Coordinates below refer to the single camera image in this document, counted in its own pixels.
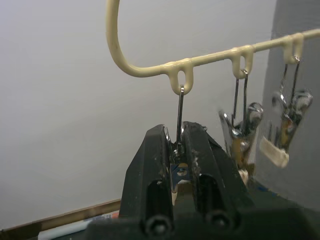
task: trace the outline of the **metal clothespin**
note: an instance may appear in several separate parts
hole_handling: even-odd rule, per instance
[[[235,125],[239,91],[238,78],[235,83],[233,114],[231,115],[231,121],[223,110],[219,111],[219,117],[221,120],[227,153],[235,160],[238,168],[246,169],[248,167],[249,154],[255,139],[256,130],[261,122],[264,110],[261,104],[257,102],[253,102],[247,107],[248,72],[244,69],[242,71],[245,74],[242,121]]]
[[[300,59],[296,59],[296,68],[294,72],[293,86],[291,90],[290,102],[287,103],[283,96],[284,80],[286,78],[287,67],[285,65],[284,74],[280,83],[279,92],[273,93],[272,107],[275,112],[281,114],[281,124],[275,127],[274,139],[272,140],[273,124],[269,124],[268,140],[279,148],[284,149],[286,152],[289,150],[290,143],[296,133],[296,130],[303,119],[305,112],[310,107],[313,101],[312,95],[306,90],[296,91],[296,84],[300,66]]]

